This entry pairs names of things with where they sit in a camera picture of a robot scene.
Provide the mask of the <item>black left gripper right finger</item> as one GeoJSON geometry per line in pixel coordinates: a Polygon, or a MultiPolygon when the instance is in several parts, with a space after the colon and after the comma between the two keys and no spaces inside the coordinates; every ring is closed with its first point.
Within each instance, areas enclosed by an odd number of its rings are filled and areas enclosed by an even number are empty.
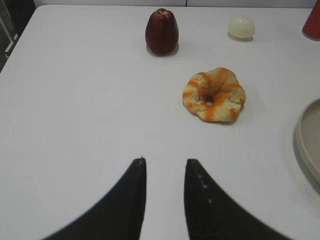
{"type": "Polygon", "coordinates": [[[184,212],[191,240],[285,240],[225,193],[197,159],[188,159],[184,212]]]}

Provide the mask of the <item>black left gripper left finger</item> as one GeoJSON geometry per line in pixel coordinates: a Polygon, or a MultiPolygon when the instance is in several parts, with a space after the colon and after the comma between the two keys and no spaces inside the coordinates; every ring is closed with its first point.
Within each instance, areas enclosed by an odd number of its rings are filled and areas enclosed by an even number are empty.
{"type": "Polygon", "coordinates": [[[147,195],[146,159],[134,159],[112,189],[91,209],[47,240],[138,240],[147,195]]]}

